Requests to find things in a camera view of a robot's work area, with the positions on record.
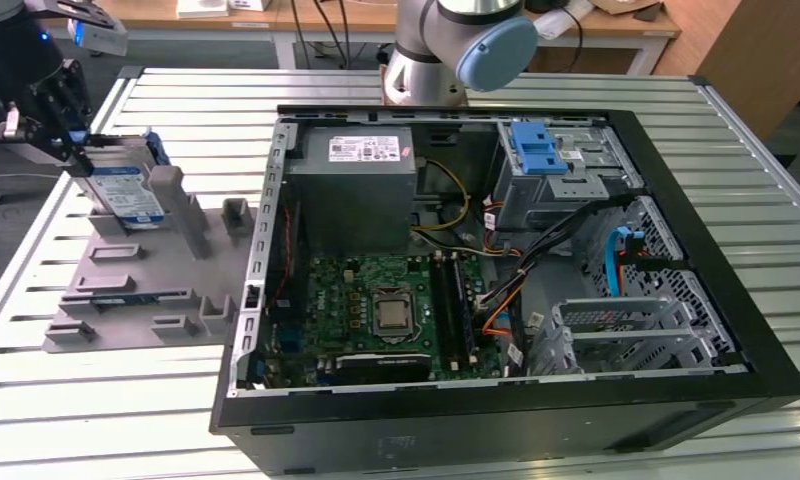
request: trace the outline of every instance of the power supply label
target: power supply label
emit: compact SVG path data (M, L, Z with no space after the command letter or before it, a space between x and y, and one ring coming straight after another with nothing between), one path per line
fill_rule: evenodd
M329 162L399 162L400 137L332 137Z
M164 211L157 197L145 189L139 167L103 167L92 172L91 181L112 213L133 229L156 228Z

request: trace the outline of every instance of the aluminum table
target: aluminum table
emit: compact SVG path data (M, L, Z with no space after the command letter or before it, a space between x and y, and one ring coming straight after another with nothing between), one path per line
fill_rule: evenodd
M232 195L257 204L276 106L379 98L376 72L125 69L95 129L153 126L201 204L219 207ZM526 75L498 92L472 94L471 103L636 112L800 369L800 188L711 87L679 77ZM0 280L0 478L261 478L228 439L208 433L220 346L61 355L40 349L92 232L89 206L63 175ZM800 401L664 452L361 478L599 474L798 479Z

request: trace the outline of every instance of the ram slot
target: ram slot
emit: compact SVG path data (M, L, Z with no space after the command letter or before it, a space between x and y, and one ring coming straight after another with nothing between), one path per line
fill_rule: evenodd
M472 312L456 259L435 254L429 261L432 304L441 366L457 371L476 363Z

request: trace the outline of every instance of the black computer chassis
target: black computer chassis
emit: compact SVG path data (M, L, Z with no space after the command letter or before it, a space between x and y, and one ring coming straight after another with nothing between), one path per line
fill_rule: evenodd
M231 438L264 473L373 473L662 450L734 417L800 399L800 373L632 112L384 106L279 111L303 117L365 112L371 120L409 111L439 112L443 118L457 113L607 118L750 373L562 383L504 379L488 388L227 398L232 336L211 431Z

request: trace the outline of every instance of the blue plastic clip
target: blue plastic clip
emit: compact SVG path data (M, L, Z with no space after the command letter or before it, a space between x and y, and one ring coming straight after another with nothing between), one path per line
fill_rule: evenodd
M512 141L522 158L522 171L527 175L564 174L568 165L558 156L556 140L546 125L539 122L511 124Z

